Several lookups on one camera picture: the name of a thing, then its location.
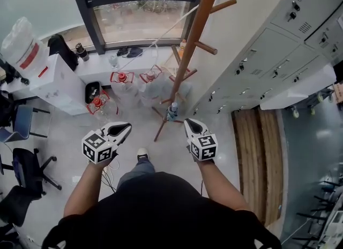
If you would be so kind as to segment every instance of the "person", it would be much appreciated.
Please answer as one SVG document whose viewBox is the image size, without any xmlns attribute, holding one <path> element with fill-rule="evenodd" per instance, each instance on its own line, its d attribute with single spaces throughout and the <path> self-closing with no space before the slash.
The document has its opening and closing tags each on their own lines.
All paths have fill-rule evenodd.
<svg viewBox="0 0 343 249">
<path fill-rule="evenodd" d="M 110 161 L 90 162 L 42 248 L 153 246 L 154 239 L 156 247 L 191 241 L 256 248 L 258 240 L 261 248 L 281 248 L 214 162 L 197 162 L 208 199 L 182 178 L 155 172 L 146 149 L 138 150 L 137 159 L 116 193 L 99 202 L 102 171 Z"/>
</svg>

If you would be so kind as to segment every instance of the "wooden coat rack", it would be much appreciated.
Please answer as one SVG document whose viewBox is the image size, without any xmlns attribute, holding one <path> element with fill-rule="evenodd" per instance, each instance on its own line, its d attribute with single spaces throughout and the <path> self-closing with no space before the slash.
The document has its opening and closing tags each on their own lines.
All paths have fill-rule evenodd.
<svg viewBox="0 0 343 249">
<path fill-rule="evenodd" d="M 185 101 L 185 99 L 178 93 L 178 90 L 180 88 L 180 85 L 183 81 L 185 81 L 187 78 L 191 77 L 193 74 L 195 74 L 197 72 L 196 69 L 189 71 L 188 70 L 188 65 L 189 62 L 193 56 L 193 53 L 195 51 L 196 47 L 199 47 L 200 49 L 203 49 L 213 55 L 217 54 L 217 49 L 214 49 L 202 42 L 199 41 L 201 34 L 203 33 L 204 27 L 206 25 L 206 22 L 208 20 L 208 17 L 210 16 L 210 14 L 222 10 L 224 8 L 227 8 L 228 6 L 231 6 L 233 4 L 236 4 L 237 1 L 236 0 L 229 0 L 226 1 L 222 4 L 213 6 L 215 0 L 201 0 L 199 7 L 197 9 L 197 13 L 195 15 L 194 18 L 194 22 L 192 24 L 192 28 L 190 31 L 190 34 L 188 36 L 188 40 L 183 52 L 183 56 L 182 59 L 180 59 L 180 56 L 176 50 L 175 46 L 172 46 L 172 50 L 173 53 L 175 55 L 176 61 L 179 64 L 178 67 L 178 71 L 176 74 L 176 77 L 174 79 L 174 85 L 173 85 L 173 89 L 171 91 L 170 94 L 170 98 L 169 99 L 165 99 L 163 101 L 160 102 L 160 104 L 163 103 L 172 103 L 174 102 L 176 97 L 179 97 L 182 101 Z M 152 107 L 152 109 L 162 118 L 162 124 L 156 134 L 156 137 L 154 139 L 154 141 L 156 142 L 157 138 L 159 137 L 163 126 L 166 124 L 167 122 L 167 114 L 165 116 L 163 116 L 155 107 Z M 183 123 L 183 121 L 179 121 L 179 120 L 175 120 L 173 122 L 176 123 Z"/>
</svg>

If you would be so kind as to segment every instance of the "black t-shirt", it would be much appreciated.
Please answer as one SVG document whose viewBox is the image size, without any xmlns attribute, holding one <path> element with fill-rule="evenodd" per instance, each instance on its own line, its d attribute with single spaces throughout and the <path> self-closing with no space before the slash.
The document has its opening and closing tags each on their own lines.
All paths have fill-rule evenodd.
<svg viewBox="0 0 343 249">
<path fill-rule="evenodd" d="M 42 248 L 170 247 L 210 244 L 225 248 L 281 248 L 254 213 L 234 211 L 202 197 L 175 175 L 155 173 L 126 181 L 83 215 L 63 218 Z"/>
</svg>

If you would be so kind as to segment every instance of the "power outlet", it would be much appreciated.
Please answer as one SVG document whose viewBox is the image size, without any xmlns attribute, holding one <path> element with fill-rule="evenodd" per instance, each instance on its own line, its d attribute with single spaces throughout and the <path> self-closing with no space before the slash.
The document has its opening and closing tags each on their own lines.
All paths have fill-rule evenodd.
<svg viewBox="0 0 343 249">
<path fill-rule="evenodd" d="M 29 235 L 27 235 L 26 238 L 27 238 L 28 241 L 30 241 L 31 243 L 34 243 L 34 239 L 33 239 L 32 237 L 30 237 Z"/>
</svg>

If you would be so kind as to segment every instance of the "person's right arm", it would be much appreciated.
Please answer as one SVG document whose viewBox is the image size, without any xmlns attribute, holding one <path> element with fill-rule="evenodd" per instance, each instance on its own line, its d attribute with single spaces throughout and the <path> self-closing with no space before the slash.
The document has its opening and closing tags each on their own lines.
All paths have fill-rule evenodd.
<svg viewBox="0 0 343 249">
<path fill-rule="evenodd" d="M 220 172 L 218 167 L 209 161 L 197 162 L 209 198 L 233 210 L 250 210 L 243 195 Z"/>
</svg>

